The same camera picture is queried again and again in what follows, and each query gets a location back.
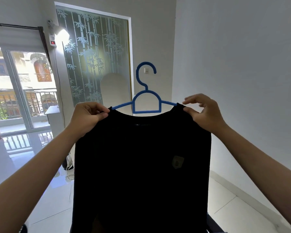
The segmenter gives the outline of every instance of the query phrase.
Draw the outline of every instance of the plastic hanger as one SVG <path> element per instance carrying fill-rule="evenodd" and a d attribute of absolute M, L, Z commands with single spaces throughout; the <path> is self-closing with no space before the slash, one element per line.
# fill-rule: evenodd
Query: plastic hanger
<path fill-rule="evenodd" d="M 169 102 L 169 101 L 162 101 L 162 99 L 160 98 L 160 96 L 159 96 L 156 92 L 149 90 L 149 89 L 148 89 L 148 85 L 140 81 L 140 78 L 139 78 L 139 70 L 140 70 L 140 68 L 141 68 L 142 66 L 144 66 L 144 65 L 149 65 L 149 66 L 151 66 L 155 74 L 156 74 L 156 68 L 155 68 L 155 66 L 154 66 L 152 63 L 150 63 L 150 62 L 146 62 L 146 61 L 140 63 L 140 64 L 137 66 L 137 69 L 136 69 L 136 78 L 137 78 L 137 81 L 139 82 L 139 84 L 145 87 L 145 90 L 143 90 L 143 91 L 141 91 L 141 92 L 138 92 L 138 93 L 134 96 L 134 98 L 132 99 L 132 101 L 130 101 L 130 102 L 126 102 L 126 103 L 124 103 L 124 104 L 120 104 L 120 105 L 117 105 L 117 106 L 114 106 L 114 107 L 112 107 L 112 110 L 116 110 L 116 109 L 118 109 L 118 108 L 121 108 L 121 107 L 124 107 L 124 106 L 127 106 L 127 105 L 132 105 L 132 113 L 133 113 L 133 114 L 147 114 L 147 113 L 160 113 L 160 112 L 162 112 L 162 103 L 163 103 L 163 104 L 168 104 L 168 105 L 177 106 L 176 103 L 172 103 L 172 102 Z M 143 94 L 143 93 L 150 93 L 150 94 L 153 94 L 153 95 L 155 95 L 155 96 L 157 97 L 157 99 L 159 100 L 159 109 L 158 109 L 158 110 L 136 111 L 136 108 L 135 108 L 135 101 L 136 101 L 137 97 L 140 96 L 140 95 Z"/>

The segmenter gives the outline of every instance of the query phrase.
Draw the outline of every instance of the lit lamp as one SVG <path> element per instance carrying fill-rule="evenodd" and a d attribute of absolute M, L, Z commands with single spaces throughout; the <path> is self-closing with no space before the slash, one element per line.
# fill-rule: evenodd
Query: lit lamp
<path fill-rule="evenodd" d="M 50 44 L 51 46 L 56 46 L 55 39 L 57 41 L 63 42 L 66 46 L 69 43 L 69 33 L 63 27 L 54 24 L 51 20 L 47 21 L 50 30 Z"/>

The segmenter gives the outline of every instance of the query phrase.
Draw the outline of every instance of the tile grout line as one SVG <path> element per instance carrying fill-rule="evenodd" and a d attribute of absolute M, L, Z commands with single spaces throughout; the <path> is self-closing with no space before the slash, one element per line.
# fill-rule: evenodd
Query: tile grout line
<path fill-rule="evenodd" d="M 66 210 L 68 210 L 68 209 L 70 209 L 70 208 L 67 208 L 67 209 L 65 209 L 65 210 L 63 210 L 63 211 L 61 211 L 61 212 L 64 212 L 64 211 L 66 211 Z M 59 213 L 61 213 L 61 212 L 58 212 L 58 213 L 56 213 L 56 214 L 54 214 L 54 215 L 52 215 L 52 216 L 55 216 L 55 215 L 57 215 L 57 214 L 59 214 Z M 48 219 L 49 217 L 52 217 L 52 216 L 48 216 L 48 217 L 46 217 L 45 219 Z M 42 219 L 42 220 L 40 220 L 40 221 L 43 221 L 43 220 L 45 220 L 45 219 Z M 38 223 L 38 222 L 40 222 L 40 221 L 37 221 L 37 222 L 35 222 L 35 223 L 32 223 L 31 225 L 36 224 L 36 223 Z"/>
<path fill-rule="evenodd" d="M 235 196 L 233 199 L 235 199 L 237 196 Z M 229 202 L 231 202 L 233 199 L 231 199 Z M 229 202 L 227 202 L 224 206 L 226 206 Z M 221 210 L 224 206 L 222 206 L 219 210 Z M 219 211 L 218 210 L 218 211 Z M 215 215 L 218 211 L 216 211 L 213 215 Z"/>

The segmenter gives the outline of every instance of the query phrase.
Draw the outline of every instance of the hand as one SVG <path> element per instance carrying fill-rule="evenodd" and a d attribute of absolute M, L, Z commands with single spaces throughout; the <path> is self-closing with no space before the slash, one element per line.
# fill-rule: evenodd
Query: hand
<path fill-rule="evenodd" d="M 107 107 L 97 102 L 78 103 L 65 130 L 68 130 L 69 134 L 73 135 L 77 141 L 92 130 L 100 120 L 106 118 L 109 112 Z"/>
<path fill-rule="evenodd" d="M 204 94 L 195 94 L 185 98 L 182 102 L 184 105 L 192 103 L 199 103 L 200 107 L 204 107 L 201 113 L 198 113 L 190 107 L 184 107 L 183 110 L 189 113 L 193 120 L 203 129 L 216 134 L 221 128 L 227 127 L 225 123 L 219 106 L 216 101 L 212 100 Z"/>

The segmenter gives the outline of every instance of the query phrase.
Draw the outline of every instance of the baseboard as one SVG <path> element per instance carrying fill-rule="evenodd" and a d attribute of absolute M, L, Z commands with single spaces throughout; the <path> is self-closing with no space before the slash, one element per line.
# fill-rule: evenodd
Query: baseboard
<path fill-rule="evenodd" d="M 241 200 L 249 204 L 252 208 L 262 214 L 270 222 L 272 222 L 279 233 L 291 233 L 291 226 L 287 223 L 285 219 L 283 219 L 282 216 L 269 209 L 268 207 L 257 201 L 255 198 L 253 198 L 225 178 L 218 175 L 216 172 L 210 170 L 209 176 L 218 183 L 220 183 L 222 186 L 224 186 L 226 189 L 228 189 L 230 192 L 232 192 L 234 195 L 238 196 Z"/>

